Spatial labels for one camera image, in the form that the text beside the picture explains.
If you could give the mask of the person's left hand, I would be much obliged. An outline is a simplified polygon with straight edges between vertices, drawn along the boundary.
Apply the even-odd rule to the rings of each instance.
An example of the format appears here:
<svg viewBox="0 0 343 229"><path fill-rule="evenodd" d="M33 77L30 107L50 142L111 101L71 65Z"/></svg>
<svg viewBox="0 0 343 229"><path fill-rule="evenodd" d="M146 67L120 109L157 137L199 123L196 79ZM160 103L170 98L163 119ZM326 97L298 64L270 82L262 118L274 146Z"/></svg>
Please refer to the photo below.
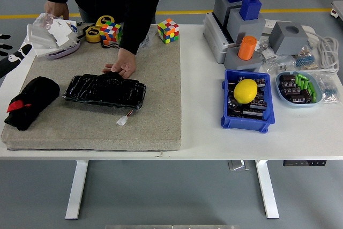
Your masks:
<svg viewBox="0 0 343 229"><path fill-rule="evenodd" d="M126 49L120 48L117 61L114 64L105 64L103 73L117 72L124 79L128 79L136 70L136 56Z"/></svg>

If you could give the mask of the person's right hand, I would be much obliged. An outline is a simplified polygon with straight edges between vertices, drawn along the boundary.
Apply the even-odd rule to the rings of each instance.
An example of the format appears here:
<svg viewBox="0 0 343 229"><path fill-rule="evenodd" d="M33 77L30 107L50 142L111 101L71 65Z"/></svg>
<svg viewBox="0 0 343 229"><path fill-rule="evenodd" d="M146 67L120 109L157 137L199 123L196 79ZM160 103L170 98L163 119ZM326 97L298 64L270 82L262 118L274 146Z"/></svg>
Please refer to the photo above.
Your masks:
<svg viewBox="0 0 343 229"><path fill-rule="evenodd" d="M66 3L56 3L51 1L46 1L44 5L44 10L55 17L63 17L63 19L69 19L69 8Z"/></svg>

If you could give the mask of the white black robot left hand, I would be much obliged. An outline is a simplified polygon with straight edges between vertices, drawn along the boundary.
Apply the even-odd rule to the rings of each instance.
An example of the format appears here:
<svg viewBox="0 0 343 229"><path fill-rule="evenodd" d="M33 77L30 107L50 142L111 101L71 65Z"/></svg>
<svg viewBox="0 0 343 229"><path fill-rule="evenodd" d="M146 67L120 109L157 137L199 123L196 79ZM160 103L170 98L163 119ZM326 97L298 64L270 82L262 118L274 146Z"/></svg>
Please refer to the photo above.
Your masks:
<svg viewBox="0 0 343 229"><path fill-rule="evenodd" d="M29 54L32 49L31 44L23 45L18 51L13 54L8 54L5 50L11 50L13 47L4 43L1 43L1 56L4 58L1 59L1 78L6 76L9 72L15 69L23 59Z"/></svg>

